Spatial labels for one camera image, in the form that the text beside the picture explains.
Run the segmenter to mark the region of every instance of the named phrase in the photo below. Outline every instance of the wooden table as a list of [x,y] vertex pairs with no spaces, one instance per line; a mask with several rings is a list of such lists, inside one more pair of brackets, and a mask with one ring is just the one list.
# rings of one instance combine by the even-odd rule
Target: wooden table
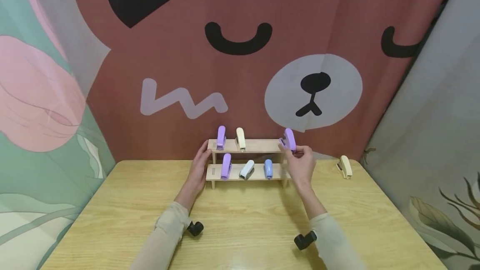
[[[42,270],[128,269],[158,215],[176,196],[189,161],[123,161],[85,207]],[[343,179],[334,160],[317,163],[316,194],[369,269],[445,269],[359,163]],[[190,217],[205,226],[187,232],[170,269],[324,269],[311,245],[300,198],[280,182],[219,182],[206,188]]]

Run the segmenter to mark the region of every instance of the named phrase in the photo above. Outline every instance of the beige sleeve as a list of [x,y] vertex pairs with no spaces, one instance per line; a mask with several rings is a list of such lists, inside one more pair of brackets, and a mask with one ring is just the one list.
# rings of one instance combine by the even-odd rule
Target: beige sleeve
[[367,269],[335,219],[326,213],[310,220],[310,228],[317,235],[318,256],[328,270]]
[[173,202],[158,218],[154,231],[148,236],[142,249],[130,266],[130,270],[165,270],[191,220],[188,211]]

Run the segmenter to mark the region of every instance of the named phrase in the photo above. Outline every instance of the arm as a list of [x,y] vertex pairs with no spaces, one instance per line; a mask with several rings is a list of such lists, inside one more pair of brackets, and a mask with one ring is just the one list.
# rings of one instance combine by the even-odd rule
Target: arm
[[310,229],[317,235],[315,242],[319,257],[328,270],[363,270],[365,265],[353,250],[338,223],[330,216],[315,195],[312,175],[316,160],[308,146],[297,146],[297,152],[283,150],[287,158],[287,170],[310,220]]
[[154,231],[146,239],[130,270],[168,269],[175,248],[190,225],[189,213],[193,203],[205,185],[205,163],[211,153],[205,150],[206,147],[207,141],[193,159],[185,184],[173,203],[158,218]]
[[310,220],[310,229],[317,235],[318,256],[328,270],[367,269],[343,233],[342,229],[323,207],[312,188],[299,192]]

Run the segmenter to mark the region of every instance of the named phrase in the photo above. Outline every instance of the cream stapler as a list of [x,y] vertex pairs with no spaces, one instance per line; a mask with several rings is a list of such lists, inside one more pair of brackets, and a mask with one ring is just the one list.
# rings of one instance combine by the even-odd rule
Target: cream stapler
[[350,165],[350,160],[345,155],[340,156],[340,160],[337,163],[337,168],[343,174],[343,178],[350,179],[352,178],[352,166]]
[[245,134],[243,133],[243,128],[239,127],[237,128],[237,145],[239,147],[240,152],[245,152],[246,151],[246,146],[245,146]]

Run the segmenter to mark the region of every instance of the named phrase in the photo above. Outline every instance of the bear illustration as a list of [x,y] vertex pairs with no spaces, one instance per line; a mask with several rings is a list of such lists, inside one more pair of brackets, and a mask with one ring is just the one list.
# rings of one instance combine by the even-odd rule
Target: bear illustration
[[116,161],[278,138],[359,159],[442,0],[76,0],[111,51],[87,103]]

